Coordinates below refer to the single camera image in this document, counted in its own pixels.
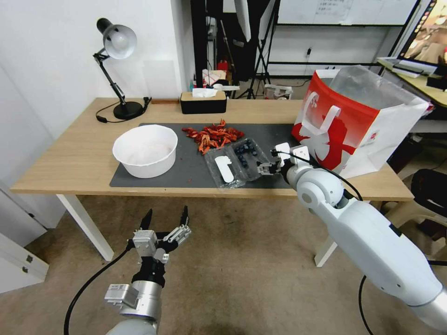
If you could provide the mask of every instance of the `computer monitor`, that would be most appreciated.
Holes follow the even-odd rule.
[[[398,58],[434,67],[447,66],[447,0],[428,4]]]

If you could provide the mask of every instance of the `whiteboard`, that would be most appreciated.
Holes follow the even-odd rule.
[[[416,0],[281,0],[278,23],[404,25]]]

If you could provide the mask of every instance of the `gray mat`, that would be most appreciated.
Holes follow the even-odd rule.
[[[141,179],[131,176],[120,164],[110,182],[111,187],[164,187],[164,188],[215,188],[216,184],[206,165],[205,159],[197,151],[197,144],[186,136],[183,127],[193,127],[202,130],[209,124],[159,123],[175,131],[178,136],[176,162],[166,173],[155,178]],[[237,130],[243,131],[245,137],[253,138],[270,157],[270,149],[276,144],[289,142],[291,146],[297,141],[291,135],[290,124],[229,124]],[[243,186],[244,188],[290,188],[280,175],[262,176]]]

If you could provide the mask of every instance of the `white table leg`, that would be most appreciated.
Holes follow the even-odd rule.
[[[99,253],[106,261],[111,261],[113,257],[113,250],[107,243],[104,236],[102,236],[98,227],[88,215],[87,211],[78,200],[76,195],[72,194],[56,194],[67,211],[71,214],[76,223],[81,227],[88,239],[98,249]]]
[[[324,263],[326,263],[329,256],[332,255],[335,248],[337,247],[337,244],[334,242],[332,237],[328,236],[323,246],[320,248],[320,250],[317,252],[314,260],[315,264],[318,268],[322,267]]]

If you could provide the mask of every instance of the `lamp shade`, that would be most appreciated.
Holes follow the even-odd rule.
[[[114,25],[108,19],[99,19],[96,23],[102,33],[102,42],[108,55],[115,59],[129,57],[136,48],[136,35],[126,26]]]

